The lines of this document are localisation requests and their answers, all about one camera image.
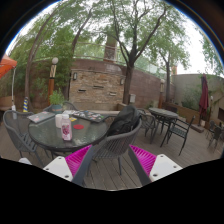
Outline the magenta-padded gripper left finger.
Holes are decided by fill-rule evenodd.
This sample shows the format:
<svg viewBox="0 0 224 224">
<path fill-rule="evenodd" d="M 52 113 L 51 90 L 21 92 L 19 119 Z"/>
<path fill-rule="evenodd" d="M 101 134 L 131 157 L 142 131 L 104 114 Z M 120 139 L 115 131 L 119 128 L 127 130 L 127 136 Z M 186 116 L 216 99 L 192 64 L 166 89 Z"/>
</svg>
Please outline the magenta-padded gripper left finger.
<svg viewBox="0 0 224 224">
<path fill-rule="evenodd" d="M 44 170 L 78 186 L 82 186 L 93 154 L 94 147 L 89 145 L 77 150 L 67 157 L 56 157 L 44 167 Z"/>
</svg>

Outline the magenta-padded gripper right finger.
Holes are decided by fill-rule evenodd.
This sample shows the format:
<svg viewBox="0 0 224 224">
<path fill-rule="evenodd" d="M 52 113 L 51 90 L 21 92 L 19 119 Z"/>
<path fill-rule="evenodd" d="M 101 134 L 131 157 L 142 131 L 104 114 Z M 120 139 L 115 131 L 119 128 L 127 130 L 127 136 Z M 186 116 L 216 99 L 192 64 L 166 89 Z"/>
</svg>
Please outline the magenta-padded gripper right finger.
<svg viewBox="0 0 224 224">
<path fill-rule="evenodd" d="M 143 186 L 182 169 L 165 154 L 154 155 L 137 146 L 130 145 L 128 154 Z"/>
</svg>

